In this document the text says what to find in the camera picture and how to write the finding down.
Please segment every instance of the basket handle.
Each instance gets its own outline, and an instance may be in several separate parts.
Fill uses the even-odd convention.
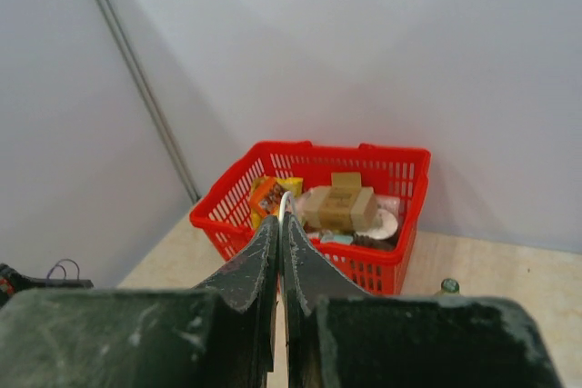
[[[220,176],[218,178],[218,180],[216,180],[216,182],[213,183],[213,185],[210,187],[210,190],[208,191],[209,193],[212,192],[212,190],[215,189],[216,186],[219,186],[221,184],[223,184],[225,181],[235,181],[237,179],[237,177],[242,173],[242,171],[244,170],[244,168],[246,167],[246,161],[244,156],[239,158],[234,164],[232,164],[230,166],[230,168],[228,168],[228,170],[226,170],[222,176]],[[200,224],[195,224],[195,219],[194,219],[194,213],[195,210],[204,210],[204,214],[208,214],[211,209],[211,204],[210,204],[210,200],[208,199],[208,196],[205,195],[202,197],[202,199],[200,199],[200,201],[195,205],[194,209],[192,210],[192,212],[190,213],[190,221],[192,222],[192,224],[196,227],[199,227]],[[215,223],[214,221],[207,219],[209,223]],[[228,229],[228,231],[232,231],[234,229],[236,229],[235,226],[231,225],[230,223],[224,223],[224,225],[228,225],[231,226],[232,229]]]
[[[360,150],[372,150],[372,149],[377,149],[377,145],[373,145],[370,143],[360,143],[360,145],[357,147]]]
[[[297,142],[289,143],[289,144],[296,145],[296,146],[299,146],[299,147],[313,147],[313,143],[311,143],[310,141],[307,141],[307,140],[305,140],[305,141],[297,141]]]

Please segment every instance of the cardboard box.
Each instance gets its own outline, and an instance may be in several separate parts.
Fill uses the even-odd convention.
[[[374,189],[362,187],[360,173],[332,173],[331,180],[331,186],[318,186],[307,199],[307,223],[317,229],[368,230],[377,211]]]

